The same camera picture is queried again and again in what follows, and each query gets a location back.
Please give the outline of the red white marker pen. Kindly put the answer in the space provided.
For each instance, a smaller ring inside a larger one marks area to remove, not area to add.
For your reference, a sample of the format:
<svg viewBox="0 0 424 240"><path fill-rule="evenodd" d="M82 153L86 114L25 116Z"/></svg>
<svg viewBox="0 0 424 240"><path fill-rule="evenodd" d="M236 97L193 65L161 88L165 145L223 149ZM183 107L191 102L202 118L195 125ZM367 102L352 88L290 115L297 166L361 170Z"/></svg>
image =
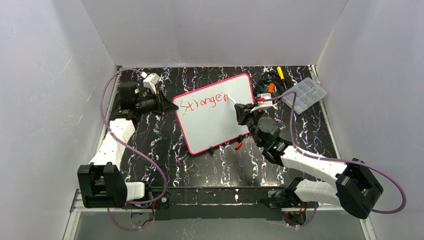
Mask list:
<svg viewBox="0 0 424 240"><path fill-rule="evenodd" d="M233 103L233 104L237 104L237 101L231 97L230 95L227 95L227 98Z"/></svg>

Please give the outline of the red marker cap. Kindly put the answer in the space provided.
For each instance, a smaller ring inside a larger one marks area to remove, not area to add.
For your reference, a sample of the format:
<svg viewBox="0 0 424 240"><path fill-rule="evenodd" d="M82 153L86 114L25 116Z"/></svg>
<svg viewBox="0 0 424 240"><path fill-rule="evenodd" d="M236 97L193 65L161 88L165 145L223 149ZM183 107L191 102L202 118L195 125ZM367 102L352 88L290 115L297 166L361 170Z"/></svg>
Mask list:
<svg viewBox="0 0 424 240"><path fill-rule="evenodd" d="M236 145L235 150L236 150L236 151L237 151L237 150L239 150L239 149L242 147L242 145L243 145L243 142L242 142L242 141L240 141L240 142Z"/></svg>

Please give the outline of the pink framed whiteboard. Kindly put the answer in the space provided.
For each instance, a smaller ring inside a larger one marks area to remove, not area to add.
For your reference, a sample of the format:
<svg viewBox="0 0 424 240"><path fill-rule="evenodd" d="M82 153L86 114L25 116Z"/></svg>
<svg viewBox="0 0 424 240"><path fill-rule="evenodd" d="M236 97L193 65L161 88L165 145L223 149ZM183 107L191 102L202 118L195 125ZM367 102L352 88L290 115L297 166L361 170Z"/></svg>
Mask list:
<svg viewBox="0 0 424 240"><path fill-rule="evenodd" d="M227 95L237 103L252 104L255 97L250 76L241 73L173 98L190 154L197 155L249 133L246 126L238 125L234 104Z"/></svg>

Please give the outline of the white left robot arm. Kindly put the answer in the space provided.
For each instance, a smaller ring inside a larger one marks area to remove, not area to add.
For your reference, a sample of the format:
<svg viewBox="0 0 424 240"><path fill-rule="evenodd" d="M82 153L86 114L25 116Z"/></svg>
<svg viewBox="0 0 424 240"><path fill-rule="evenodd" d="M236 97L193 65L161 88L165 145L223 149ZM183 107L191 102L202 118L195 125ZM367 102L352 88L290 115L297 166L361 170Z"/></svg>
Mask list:
<svg viewBox="0 0 424 240"><path fill-rule="evenodd" d="M126 144L143 114L164 115L178 110L156 87L159 79L150 74L142 86L136 82L124 82L119 86L119 102L109 122L111 131L105 135L91 161L77 171L86 208L122 208L127 203L142 205L153 201L151 189L145 182L126 182L122 178L120 164Z"/></svg>

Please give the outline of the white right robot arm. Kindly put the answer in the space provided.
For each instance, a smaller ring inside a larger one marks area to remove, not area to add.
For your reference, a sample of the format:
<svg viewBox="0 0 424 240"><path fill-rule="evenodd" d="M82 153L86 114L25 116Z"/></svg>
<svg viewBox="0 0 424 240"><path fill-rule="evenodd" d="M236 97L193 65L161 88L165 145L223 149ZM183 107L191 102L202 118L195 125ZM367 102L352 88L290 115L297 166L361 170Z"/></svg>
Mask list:
<svg viewBox="0 0 424 240"><path fill-rule="evenodd" d="M296 177L283 190L266 194L263 202L269 208L320 202L342 207L358 219L369 216L384 188L361 160L340 163L308 151L300 153L290 141L280 137L276 121L263 116L256 106L236 103L234 108L237 123L247 126L267 161L318 178L311 181Z"/></svg>

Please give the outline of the black whiteboard clip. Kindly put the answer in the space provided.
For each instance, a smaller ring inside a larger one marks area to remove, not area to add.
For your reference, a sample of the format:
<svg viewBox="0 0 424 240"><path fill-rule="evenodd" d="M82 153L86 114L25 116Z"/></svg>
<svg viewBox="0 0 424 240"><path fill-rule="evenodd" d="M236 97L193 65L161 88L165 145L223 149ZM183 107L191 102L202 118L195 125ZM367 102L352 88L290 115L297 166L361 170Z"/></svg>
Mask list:
<svg viewBox="0 0 424 240"><path fill-rule="evenodd" d="M209 152L210 156L213 156L214 155L214 152L215 152L214 147L213 146L210 146L208 148L208 152Z"/></svg>

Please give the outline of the green connector plug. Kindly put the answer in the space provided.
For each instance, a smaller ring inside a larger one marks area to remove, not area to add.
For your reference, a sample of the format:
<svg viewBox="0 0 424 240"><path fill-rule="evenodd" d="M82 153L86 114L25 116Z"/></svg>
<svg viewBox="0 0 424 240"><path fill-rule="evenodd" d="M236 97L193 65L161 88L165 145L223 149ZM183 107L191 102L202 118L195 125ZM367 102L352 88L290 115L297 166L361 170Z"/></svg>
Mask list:
<svg viewBox="0 0 424 240"><path fill-rule="evenodd" d="M258 86L257 90L261 93L261 94L265 94L267 93L267 91L262 87L262 86Z"/></svg>

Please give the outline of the orange connector plug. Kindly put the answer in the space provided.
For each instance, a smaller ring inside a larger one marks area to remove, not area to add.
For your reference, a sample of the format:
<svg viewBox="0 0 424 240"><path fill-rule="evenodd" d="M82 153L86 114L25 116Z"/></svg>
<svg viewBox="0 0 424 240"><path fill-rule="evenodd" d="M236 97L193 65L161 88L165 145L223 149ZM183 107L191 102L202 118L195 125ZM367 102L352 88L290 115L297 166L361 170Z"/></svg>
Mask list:
<svg viewBox="0 0 424 240"><path fill-rule="evenodd" d="M267 87L267 92L272 94L275 90L275 84L274 83L270 83L269 86Z"/></svg>

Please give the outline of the clear plastic organizer box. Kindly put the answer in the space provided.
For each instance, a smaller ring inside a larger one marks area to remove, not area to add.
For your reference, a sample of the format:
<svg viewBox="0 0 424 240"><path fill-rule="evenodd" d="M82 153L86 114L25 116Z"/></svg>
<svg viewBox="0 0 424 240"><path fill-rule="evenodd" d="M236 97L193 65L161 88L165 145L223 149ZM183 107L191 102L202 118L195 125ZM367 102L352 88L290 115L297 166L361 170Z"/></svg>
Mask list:
<svg viewBox="0 0 424 240"><path fill-rule="evenodd" d="M308 108L312 107L315 103L323 99L328 93L310 77L301 80L299 83L288 89L288 91L296 92L294 112L297 115L302 114Z"/></svg>

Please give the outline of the yellow handled tool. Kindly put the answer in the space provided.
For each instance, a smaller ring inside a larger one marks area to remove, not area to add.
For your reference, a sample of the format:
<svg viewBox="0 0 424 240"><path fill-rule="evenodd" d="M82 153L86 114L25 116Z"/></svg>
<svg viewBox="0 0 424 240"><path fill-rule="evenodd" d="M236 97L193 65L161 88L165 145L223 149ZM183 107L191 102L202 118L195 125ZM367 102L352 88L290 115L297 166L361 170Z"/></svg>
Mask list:
<svg viewBox="0 0 424 240"><path fill-rule="evenodd" d="M280 66L277 67L277 73L278 73L278 76L279 76L279 78L281 80L284 80L285 79L283 70L282 70L282 68Z"/></svg>

